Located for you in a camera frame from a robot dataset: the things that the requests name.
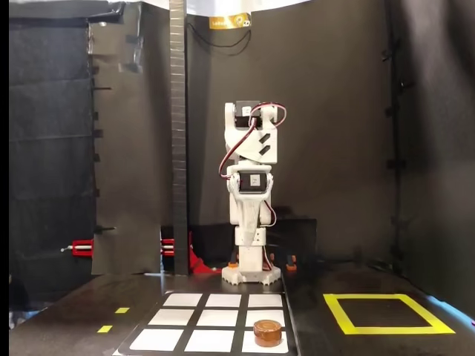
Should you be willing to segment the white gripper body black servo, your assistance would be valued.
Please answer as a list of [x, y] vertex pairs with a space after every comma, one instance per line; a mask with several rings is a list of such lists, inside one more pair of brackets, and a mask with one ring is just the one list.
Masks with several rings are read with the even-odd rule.
[[274, 177], [271, 165], [230, 165], [227, 188], [237, 201], [265, 201], [271, 196]]

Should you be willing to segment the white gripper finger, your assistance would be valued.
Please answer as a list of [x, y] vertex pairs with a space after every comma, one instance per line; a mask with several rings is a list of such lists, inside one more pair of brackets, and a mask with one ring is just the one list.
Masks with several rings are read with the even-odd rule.
[[250, 200], [247, 203], [247, 245], [252, 244], [260, 224], [261, 204], [260, 200]]
[[249, 226], [246, 213], [246, 203], [242, 200], [236, 201], [236, 216], [238, 226], [236, 227], [236, 239], [238, 245], [249, 245]]

